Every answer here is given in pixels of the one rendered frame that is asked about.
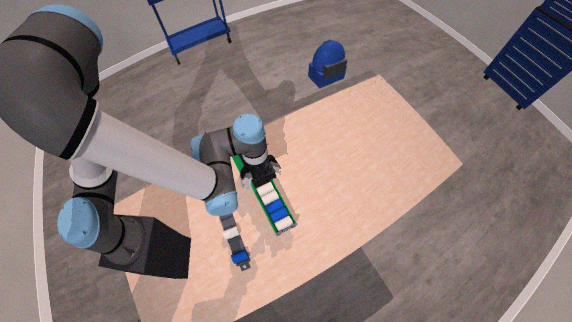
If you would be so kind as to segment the blue cylinder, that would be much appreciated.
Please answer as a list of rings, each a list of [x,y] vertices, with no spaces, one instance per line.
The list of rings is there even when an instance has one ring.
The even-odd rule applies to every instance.
[[[248,257],[249,255],[246,250],[231,255],[234,264],[247,260],[249,259]]]
[[[268,208],[267,210],[268,210],[269,214],[271,214],[271,213],[273,213],[273,212],[284,207],[280,199],[277,199],[277,200],[275,200],[275,201],[273,201],[273,202],[271,202],[265,206]]]
[[[274,221],[274,223],[275,223],[275,222],[277,222],[277,221],[279,221],[279,220],[281,220],[281,219],[287,217],[287,216],[288,216],[288,213],[287,213],[285,207],[283,207],[283,208],[281,208],[281,209],[279,209],[279,210],[277,210],[277,211],[271,213],[270,216],[271,216],[271,218],[273,219],[273,221]]]

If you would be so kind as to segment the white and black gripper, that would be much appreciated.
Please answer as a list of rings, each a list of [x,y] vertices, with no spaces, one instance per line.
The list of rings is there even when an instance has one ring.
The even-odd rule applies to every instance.
[[[269,166],[267,166],[267,163]],[[251,165],[252,167],[249,165]],[[257,173],[257,170],[255,169],[255,167],[258,170],[258,173]],[[269,167],[269,168],[267,169],[267,167]],[[250,172],[248,171],[248,169]],[[263,173],[263,169],[265,169],[264,173]],[[274,158],[273,155],[268,155],[266,160],[264,162],[258,164],[258,165],[252,165],[252,164],[245,163],[244,167],[240,171],[241,187],[243,188],[245,185],[248,188],[248,190],[251,190],[252,189],[252,187],[251,187],[252,177],[254,179],[254,182],[256,183],[256,186],[258,186],[257,181],[258,181],[259,185],[262,185],[262,184],[276,178],[276,173],[278,175],[281,175],[281,172],[279,169],[281,169],[281,166],[276,161],[276,159]],[[261,172],[259,172],[259,171],[261,171]],[[260,178],[259,178],[259,174],[260,174]],[[257,179],[255,179],[255,177]]]

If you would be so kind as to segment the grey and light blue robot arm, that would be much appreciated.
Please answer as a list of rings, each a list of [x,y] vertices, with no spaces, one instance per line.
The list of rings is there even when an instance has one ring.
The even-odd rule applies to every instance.
[[[102,45],[97,24],[76,8],[53,4],[29,14],[0,44],[0,118],[37,148],[71,162],[74,191],[58,215],[61,238],[127,265],[146,237],[139,222],[114,215],[118,172],[202,200],[208,214],[225,216],[238,208],[230,157],[242,154],[258,165],[268,142],[261,119],[243,114],[233,129],[192,138],[191,158],[102,112],[93,98]]]

